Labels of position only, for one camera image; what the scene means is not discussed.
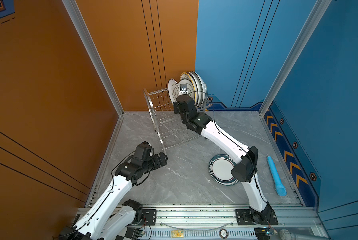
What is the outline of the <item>chrome wire dish rack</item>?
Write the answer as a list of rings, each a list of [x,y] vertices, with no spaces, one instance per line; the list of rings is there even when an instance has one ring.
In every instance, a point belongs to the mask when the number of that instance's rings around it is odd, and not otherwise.
[[[154,130],[157,133],[164,153],[167,149],[199,137],[187,129],[181,117],[174,113],[168,89],[148,92],[143,89]]]

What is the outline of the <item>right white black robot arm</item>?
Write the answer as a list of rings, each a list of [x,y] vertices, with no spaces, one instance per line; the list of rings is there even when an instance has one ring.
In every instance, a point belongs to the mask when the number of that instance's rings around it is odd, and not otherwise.
[[[187,129],[212,141],[236,163],[231,174],[242,183],[246,191],[251,221],[255,225],[278,225],[275,211],[262,193],[258,180],[259,150],[255,146],[248,147],[240,143],[219,127],[209,115],[198,112],[194,100],[188,94],[178,96],[173,105],[174,113],[181,116]]]

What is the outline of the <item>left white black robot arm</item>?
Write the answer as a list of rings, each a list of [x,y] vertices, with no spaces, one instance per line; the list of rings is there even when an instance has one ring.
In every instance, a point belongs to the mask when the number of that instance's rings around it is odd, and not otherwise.
[[[156,154],[148,142],[138,144],[135,151],[111,171],[112,181],[90,210],[73,227],[65,227],[56,238],[111,240],[126,226],[140,223],[143,206],[136,201],[128,200],[116,214],[113,211],[132,187],[140,185],[138,180],[143,175],[167,163],[168,156],[164,152]]]

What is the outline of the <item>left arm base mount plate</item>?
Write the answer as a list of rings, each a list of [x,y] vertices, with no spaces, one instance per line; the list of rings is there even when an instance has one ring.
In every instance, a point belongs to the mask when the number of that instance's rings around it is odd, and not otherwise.
[[[133,225],[142,226],[147,224],[149,226],[154,226],[156,224],[156,220],[157,220],[156,209],[137,210]]]

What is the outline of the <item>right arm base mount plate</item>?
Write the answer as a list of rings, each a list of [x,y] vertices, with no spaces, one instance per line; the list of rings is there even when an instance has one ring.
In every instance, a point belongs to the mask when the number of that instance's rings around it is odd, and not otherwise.
[[[255,220],[249,209],[236,209],[235,210],[237,223],[239,226],[245,225],[268,225],[277,226],[279,224],[278,218],[274,210],[271,210],[269,216],[265,220]]]

